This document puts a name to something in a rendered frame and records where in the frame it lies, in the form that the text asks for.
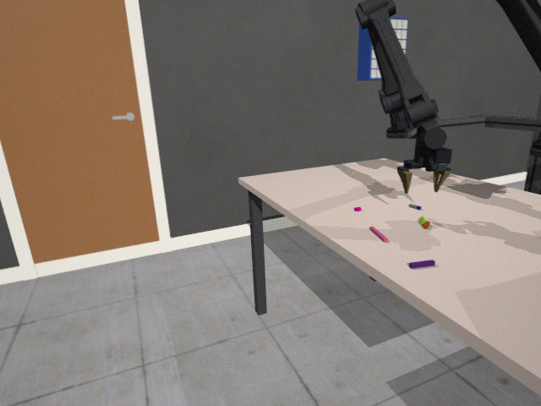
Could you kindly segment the purple rod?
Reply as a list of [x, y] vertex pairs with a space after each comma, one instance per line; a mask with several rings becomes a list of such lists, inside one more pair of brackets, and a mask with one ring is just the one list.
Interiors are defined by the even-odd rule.
[[409, 263], [409, 267], [411, 269], [413, 268], [419, 268], [419, 267], [426, 267], [426, 266], [435, 266], [435, 261], [417, 261], [417, 262], [411, 262]]

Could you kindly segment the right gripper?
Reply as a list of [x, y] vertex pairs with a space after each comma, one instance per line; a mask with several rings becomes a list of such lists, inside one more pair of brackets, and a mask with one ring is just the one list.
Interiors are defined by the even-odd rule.
[[[451, 173], [451, 169], [448, 168], [448, 167], [446, 169], [444, 169], [444, 171], [435, 171], [435, 170], [432, 169], [432, 167], [430, 166], [429, 163], [418, 164], [418, 163], [414, 162], [414, 160], [404, 160], [403, 167], [397, 167], [397, 172], [398, 172], [398, 174], [400, 176], [400, 179], [401, 179], [402, 184], [403, 184], [404, 192], [406, 194], [409, 191], [409, 187], [410, 187], [410, 183], [411, 183], [411, 179], [412, 179], [412, 175], [413, 175], [413, 173], [409, 172], [409, 169], [417, 169], [417, 168], [422, 168], [422, 167], [426, 167], [425, 171], [427, 171], [427, 172], [434, 172], [434, 192], [436, 192], [436, 193], [439, 191], [440, 186], [444, 183], [446, 178]], [[438, 179], [439, 179], [440, 174], [441, 174], [441, 177], [440, 177], [440, 181], [438, 183]]]

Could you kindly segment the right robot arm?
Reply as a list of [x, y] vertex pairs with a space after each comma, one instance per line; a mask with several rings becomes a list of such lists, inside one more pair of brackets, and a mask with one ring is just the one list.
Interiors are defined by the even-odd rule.
[[390, 17], [396, 14], [394, 1], [364, 0], [355, 12], [362, 29], [369, 31], [380, 70], [380, 101], [385, 114], [389, 113], [391, 118], [387, 134], [406, 134], [417, 128], [416, 143], [426, 146], [415, 146], [414, 162], [430, 163], [433, 170], [444, 171], [451, 163], [452, 150], [442, 147], [446, 133], [436, 122], [439, 118], [436, 101], [430, 100], [414, 76], [392, 27]]

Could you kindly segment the pink rod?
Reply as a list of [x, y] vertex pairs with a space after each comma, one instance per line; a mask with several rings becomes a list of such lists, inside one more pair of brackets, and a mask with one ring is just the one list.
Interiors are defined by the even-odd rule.
[[384, 236], [381, 232], [379, 232], [375, 227], [370, 227], [370, 231], [373, 232], [383, 242], [387, 242], [387, 237]]

